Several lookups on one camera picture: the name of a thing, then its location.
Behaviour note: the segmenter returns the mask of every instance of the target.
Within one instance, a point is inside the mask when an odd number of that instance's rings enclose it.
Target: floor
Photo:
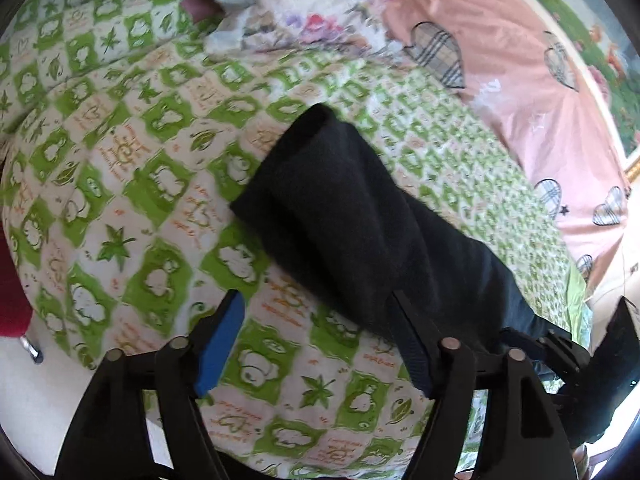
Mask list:
[[[17,339],[0,337],[0,426],[27,460],[53,474],[91,373],[54,343],[39,318],[32,320],[29,334],[44,352],[40,365],[33,363]],[[164,433],[153,424],[148,431],[156,462],[170,466]]]

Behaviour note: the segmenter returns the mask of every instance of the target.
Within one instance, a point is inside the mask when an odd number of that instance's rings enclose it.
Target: black garment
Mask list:
[[[417,336],[385,307],[393,290],[476,351],[497,351],[507,326],[535,337],[550,328],[566,334],[533,313],[483,243],[396,187],[356,128],[324,105],[291,125],[231,209],[321,301],[392,339],[427,395]]]

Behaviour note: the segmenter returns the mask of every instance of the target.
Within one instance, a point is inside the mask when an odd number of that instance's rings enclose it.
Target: metal leg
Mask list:
[[[31,359],[33,359],[34,363],[39,365],[44,360],[42,350],[37,348],[37,346],[34,346],[31,341],[29,341],[27,336],[20,336],[20,343],[22,344],[22,348],[29,352],[29,355],[31,356]]]

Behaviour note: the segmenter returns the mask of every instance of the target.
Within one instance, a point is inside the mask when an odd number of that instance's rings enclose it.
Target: pink blanket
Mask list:
[[[622,237],[630,188],[558,39],[524,0],[392,0],[386,21],[418,63],[462,87],[536,187],[593,290]]]

